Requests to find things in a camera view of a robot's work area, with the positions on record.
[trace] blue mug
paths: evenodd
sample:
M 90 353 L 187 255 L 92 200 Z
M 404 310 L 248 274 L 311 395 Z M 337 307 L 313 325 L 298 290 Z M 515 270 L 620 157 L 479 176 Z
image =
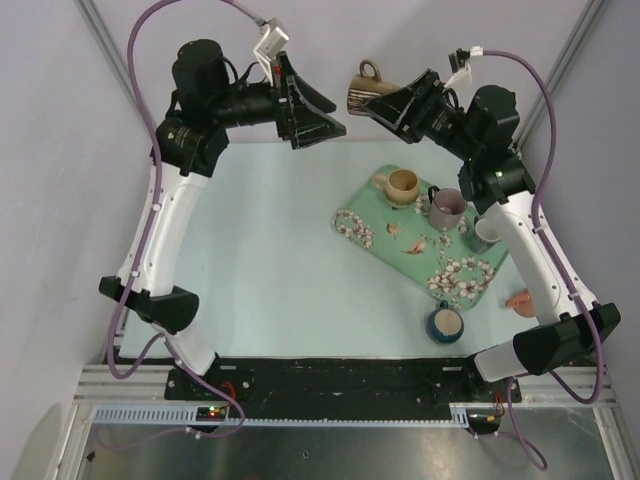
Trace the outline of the blue mug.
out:
M 441 343 L 453 343 L 464 333 L 464 322 L 458 312 L 443 300 L 427 319 L 427 330 Z

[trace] tray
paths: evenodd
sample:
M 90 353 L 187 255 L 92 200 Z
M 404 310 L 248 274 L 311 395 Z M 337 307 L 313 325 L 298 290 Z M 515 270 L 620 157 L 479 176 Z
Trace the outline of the tray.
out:
M 398 168 L 385 165 L 374 175 L 388 175 Z M 420 179 L 416 203 L 395 209 L 369 179 L 338 210 L 333 228 L 343 238 L 409 277 L 431 296 L 447 300 L 457 310 L 469 310 L 487 291 L 509 252 L 503 242 L 482 254 L 469 249 L 467 240 L 477 215 L 471 205 L 456 229 L 448 232 L 434 229 L 428 220 L 430 186 Z

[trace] reflective metal surface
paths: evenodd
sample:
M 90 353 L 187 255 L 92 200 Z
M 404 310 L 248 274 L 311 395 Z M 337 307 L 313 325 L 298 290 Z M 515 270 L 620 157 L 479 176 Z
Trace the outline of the reflective metal surface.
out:
M 613 479 L 593 412 L 518 410 L 522 430 L 549 462 L 530 465 L 505 438 L 461 429 L 248 427 L 226 439 L 172 434 L 125 452 L 96 448 L 80 478 L 215 480 Z M 501 429 L 512 431 L 508 419 Z M 138 441 L 167 427 L 103 426 L 106 443 Z

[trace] pink mug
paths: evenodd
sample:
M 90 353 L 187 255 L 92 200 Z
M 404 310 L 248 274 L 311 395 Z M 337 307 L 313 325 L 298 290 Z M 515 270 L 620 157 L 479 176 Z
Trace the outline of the pink mug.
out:
M 453 230 L 467 209 L 467 201 L 458 190 L 443 188 L 440 190 L 435 185 L 427 190 L 431 210 L 429 210 L 429 223 L 433 228 L 441 232 Z

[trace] table top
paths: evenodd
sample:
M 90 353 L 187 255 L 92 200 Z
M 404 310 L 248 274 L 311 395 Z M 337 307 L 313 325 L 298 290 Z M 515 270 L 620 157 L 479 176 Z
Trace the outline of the table top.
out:
M 529 329 L 504 302 L 524 288 L 508 257 L 450 345 L 429 338 L 436 301 L 331 228 L 335 212 L 382 165 L 457 187 L 460 161 L 431 142 L 230 145 L 195 207 L 175 283 L 200 297 L 196 321 L 223 356 L 466 356 Z M 131 316 L 120 350 L 139 354 L 153 329 Z M 168 356 L 156 345 L 152 357 Z

